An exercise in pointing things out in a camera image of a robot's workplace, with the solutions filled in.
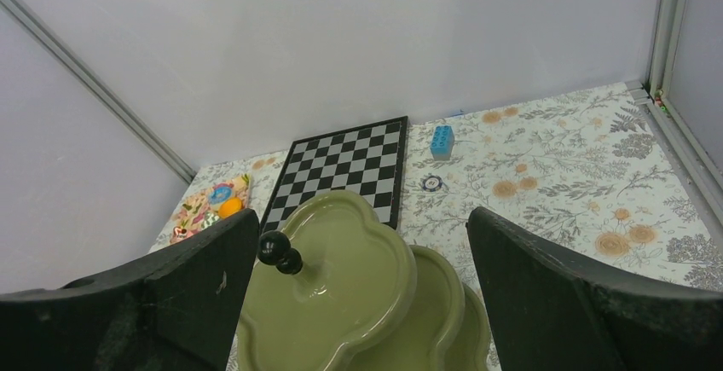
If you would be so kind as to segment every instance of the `blue block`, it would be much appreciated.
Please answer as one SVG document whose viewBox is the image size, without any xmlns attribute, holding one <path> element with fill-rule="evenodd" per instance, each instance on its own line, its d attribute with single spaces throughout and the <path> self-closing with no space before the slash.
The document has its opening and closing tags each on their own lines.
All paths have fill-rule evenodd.
<svg viewBox="0 0 723 371">
<path fill-rule="evenodd" d="M 440 125 L 434 129 L 431 137 L 430 152 L 434 160 L 449 160 L 454 146 L 454 133 L 449 125 Z"/>
</svg>

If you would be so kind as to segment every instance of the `white wall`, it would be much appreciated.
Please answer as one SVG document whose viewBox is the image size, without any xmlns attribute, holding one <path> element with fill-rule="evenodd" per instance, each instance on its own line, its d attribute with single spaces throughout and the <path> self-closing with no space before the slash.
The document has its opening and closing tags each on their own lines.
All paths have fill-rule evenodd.
<svg viewBox="0 0 723 371">
<path fill-rule="evenodd" d="M 723 170 L 723 7 L 687 0 L 668 98 Z"/>
<path fill-rule="evenodd" d="M 144 255 L 186 185 L 0 9 L 0 293 Z"/>
<path fill-rule="evenodd" d="M 656 0 L 25 0 L 192 166 L 645 76 Z"/>
</svg>

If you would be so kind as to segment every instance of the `floral tablecloth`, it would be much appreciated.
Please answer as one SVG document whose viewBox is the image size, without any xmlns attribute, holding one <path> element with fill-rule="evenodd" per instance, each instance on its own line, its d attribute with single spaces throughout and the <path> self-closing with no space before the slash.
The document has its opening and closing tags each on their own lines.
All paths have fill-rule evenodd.
<svg viewBox="0 0 723 371">
<path fill-rule="evenodd" d="M 454 131 L 450 160 L 431 157 L 437 125 Z M 285 158 L 206 166 L 187 193 L 250 171 L 260 217 Z M 480 295 L 464 225 L 477 206 L 620 269 L 723 291 L 723 257 L 624 84 L 411 125 L 404 169 L 398 232 L 444 255 Z M 429 176 L 440 190 L 422 189 Z M 172 230 L 169 222 L 151 252 Z M 229 370 L 238 369 L 235 344 Z M 500 368 L 494 345 L 488 365 Z"/>
</svg>

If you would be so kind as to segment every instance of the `table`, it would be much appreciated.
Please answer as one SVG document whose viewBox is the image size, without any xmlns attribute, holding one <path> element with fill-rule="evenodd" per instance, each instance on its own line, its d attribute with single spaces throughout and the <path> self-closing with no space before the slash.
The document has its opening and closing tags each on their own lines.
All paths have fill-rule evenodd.
<svg viewBox="0 0 723 371">
<path fill-rule="evenodd" d="M 429 151 L 437 125 L 454 130 L 447 161 Z M 206 166 L 186 195 L 249 172 L 261 217 L 285 158 Z M 429 176 L 440 190 L 422 189 Z M 410 125 L 398 232 L 440 252 L 481 297 L 464 225 L 477 206 L 620 269 L 723 291 L 723 257 L 625 84 Z M 151 252 L 172 230 L 168 222 Z M 238 369 L 235 344 L 228 370 Z M 500 369 L 490 348 L 489 369 Z"/>
</svg>

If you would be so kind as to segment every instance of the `orange fruit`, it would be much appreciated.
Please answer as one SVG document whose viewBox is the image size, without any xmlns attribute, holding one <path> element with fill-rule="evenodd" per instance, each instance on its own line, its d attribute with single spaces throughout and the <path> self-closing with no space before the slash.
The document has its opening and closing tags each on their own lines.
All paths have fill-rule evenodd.
<svg viewBox="0 0 723 371">
<path fill-rule="evenodd" d="M 218 208 L 218 216 L 221 217 L 221 219 L 225 219 L 243 208 L 244 202 L 241 199 L 231 198 L 223 202 L 221 207 Z"/>
</svg>

